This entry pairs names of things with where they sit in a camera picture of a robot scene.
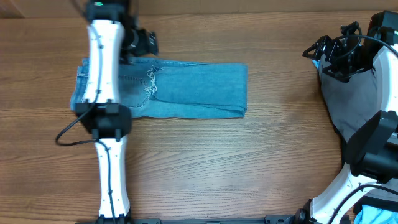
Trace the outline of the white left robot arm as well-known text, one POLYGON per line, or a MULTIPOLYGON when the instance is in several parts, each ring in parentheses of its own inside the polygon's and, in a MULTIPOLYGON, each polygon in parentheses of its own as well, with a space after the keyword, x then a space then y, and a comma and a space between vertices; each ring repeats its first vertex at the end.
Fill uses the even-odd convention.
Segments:
POLYGON ((97 223, 132 223, 126 190, 125 151, 131 111, 122 105, 119 66, 130 56, 158 53, 155 34, 139 28, 131 2, 88 1, 89 69, 86 90, 75 114, 91 134, 99 162, 101 203, 97 223))

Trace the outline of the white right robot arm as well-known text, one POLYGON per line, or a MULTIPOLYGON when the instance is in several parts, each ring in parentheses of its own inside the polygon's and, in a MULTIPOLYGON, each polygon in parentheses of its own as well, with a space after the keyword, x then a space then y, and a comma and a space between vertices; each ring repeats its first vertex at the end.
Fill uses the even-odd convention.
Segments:
POLYGON ((339 223, 368 192, 397 178, 397 21, 357 22, 320 37, 303 56, 318 63, 323 98, 342 140, 342 168, 292 223, 339 223))

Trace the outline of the light blue denim jeans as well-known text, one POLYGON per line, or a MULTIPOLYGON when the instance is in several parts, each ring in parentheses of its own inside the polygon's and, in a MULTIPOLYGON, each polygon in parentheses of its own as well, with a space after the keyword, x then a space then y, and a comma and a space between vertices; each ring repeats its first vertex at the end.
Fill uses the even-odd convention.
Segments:
POLYGON ((247 110, 245 64, 133 57, 118 78, 133 118, 242 118, 247 110))

